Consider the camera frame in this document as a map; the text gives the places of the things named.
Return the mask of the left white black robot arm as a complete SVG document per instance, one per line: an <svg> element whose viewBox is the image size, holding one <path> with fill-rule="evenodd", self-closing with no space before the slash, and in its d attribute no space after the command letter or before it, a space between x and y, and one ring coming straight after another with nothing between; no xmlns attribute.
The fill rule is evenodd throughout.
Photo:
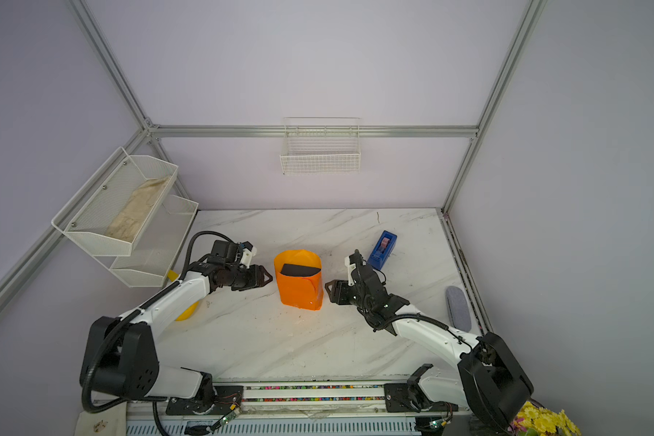
<svg viewBox="0 0 654 436"><path fill-rule="evenodd" d="M79 382L86 412L100 413L129 401L190 401L205 411L217 393L211 374L161 363L157 341L187 309L220 288L243 292L272 283L253 258L256 248L214 232L210 253L185 255L178 278L136 308L103 316L90 327Z"/></svg>

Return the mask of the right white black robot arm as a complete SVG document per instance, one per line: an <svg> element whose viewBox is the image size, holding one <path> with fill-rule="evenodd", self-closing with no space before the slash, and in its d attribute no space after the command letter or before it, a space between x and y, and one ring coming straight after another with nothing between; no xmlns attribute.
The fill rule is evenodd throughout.
<svg viewBox="0 0 654 436"><path fill-rule="evenodd" d="M379 274L354 252L345 260L347 277L324 288L332 303L352 305L374 332L385 331L417 343L458 371L455 379L423 364L406 383L385 388L389 408L432 412L467 409L496 432L506 433L534 388L501 336L475 335L432 318L405 298L387 291Z"/></svg>

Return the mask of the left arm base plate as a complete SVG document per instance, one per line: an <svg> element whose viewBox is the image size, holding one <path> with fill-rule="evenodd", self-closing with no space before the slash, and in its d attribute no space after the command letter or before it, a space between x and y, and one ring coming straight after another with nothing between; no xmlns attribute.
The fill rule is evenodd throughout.
<svg viewBox="0 0 654 436"><path fill-rule="evenodd" d="M210 395L202 394L198 398L172 398L166 409L167 416L222 416L235 406L239 408L243 401L245 388L242 385L214 385Z"/></svg>

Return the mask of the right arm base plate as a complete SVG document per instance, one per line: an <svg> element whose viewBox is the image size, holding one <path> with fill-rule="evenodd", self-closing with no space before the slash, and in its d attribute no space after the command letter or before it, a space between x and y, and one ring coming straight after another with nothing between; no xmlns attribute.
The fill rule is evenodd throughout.
<svg viewBox="0 0 654 436"><path fill-rule="evenodd" d="M408 383L386 383L383 387L387 412L458 412L459 406L432 401L421 388Z"/></svg>

